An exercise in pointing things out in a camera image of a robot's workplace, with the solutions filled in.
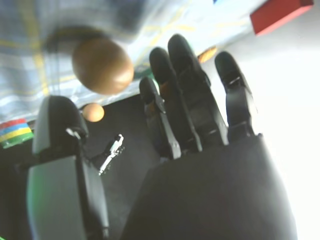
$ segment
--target orange ball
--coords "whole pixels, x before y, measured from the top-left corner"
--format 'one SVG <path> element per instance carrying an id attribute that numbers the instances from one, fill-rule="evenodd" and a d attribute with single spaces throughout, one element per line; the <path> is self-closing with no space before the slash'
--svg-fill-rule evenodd
<path id="1" fill-rule="evenodd" d="M 83 108 L 83 117 L 89 122 L 99 122 L 105 115 L 105 110 L 97 103 L 90 103 Z"/>
<path id="2" fill-rule="evenodd" d="M 134 78 L 128 54 L 108 38 L 81 43 L 72 54 L 72 67 L 84 86 L 102 95 L 122 92 Z"/>

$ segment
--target blue stripe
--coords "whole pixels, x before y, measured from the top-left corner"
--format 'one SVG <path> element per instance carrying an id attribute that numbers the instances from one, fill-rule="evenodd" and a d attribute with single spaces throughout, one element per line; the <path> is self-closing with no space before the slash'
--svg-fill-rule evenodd
<path id="1" fill-rule="evenodd" d="M 21 124 L 17 124 L 17 125 L 14 125 L 14 126 L 10 126 L 10 127 L 1 129 L 0 130 L 0 136 L 8 134 L 8 133 L 11 133 L 11 132 L 13 132 L 15 130 L 23 129 L 23 128 L 29 128 L 28 124 L 21 123 Z"/>

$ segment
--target red block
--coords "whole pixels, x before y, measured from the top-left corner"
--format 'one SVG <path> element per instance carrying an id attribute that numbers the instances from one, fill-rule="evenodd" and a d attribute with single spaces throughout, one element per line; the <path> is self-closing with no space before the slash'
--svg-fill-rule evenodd
<path id="1" fill-rule="evenodd" d="M 314 5 L 313 0 L 269 0 L 250 15 L 256 35 L 268 34 Z"/>

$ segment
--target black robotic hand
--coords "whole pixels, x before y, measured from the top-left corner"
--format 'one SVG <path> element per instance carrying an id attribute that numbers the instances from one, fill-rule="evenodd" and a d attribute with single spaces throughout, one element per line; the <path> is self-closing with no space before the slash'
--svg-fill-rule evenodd
<path id="1" fill-rule="evenodd" d="M 155 148 L 172 161 L 148 172 L 121 240 L 296 240 L 285 188 L 254 127 L 252 93 L 233 57 L 215 58 L 226 127 L 187 41 L 174 35 L 168 50 L 150 54 L 160 94 L 149 78 L 140 92 Z"/>

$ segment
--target green stripe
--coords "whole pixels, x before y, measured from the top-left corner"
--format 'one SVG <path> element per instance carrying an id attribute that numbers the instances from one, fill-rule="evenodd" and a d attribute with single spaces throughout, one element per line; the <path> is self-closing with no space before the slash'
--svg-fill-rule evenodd
<path id="1" fill-rule="evenodd" d="M 27 141 L 29 139 L 32 139 L 34 137 L 34 134 L 32 132 L 28 132 L 19 136 L 15 136 L 12 138 L 7 139 L 6 141 L 2 141 L 1 145 L 4 149 L 10 148 L 17 144 L 22 144 L 24 141 Z"/>

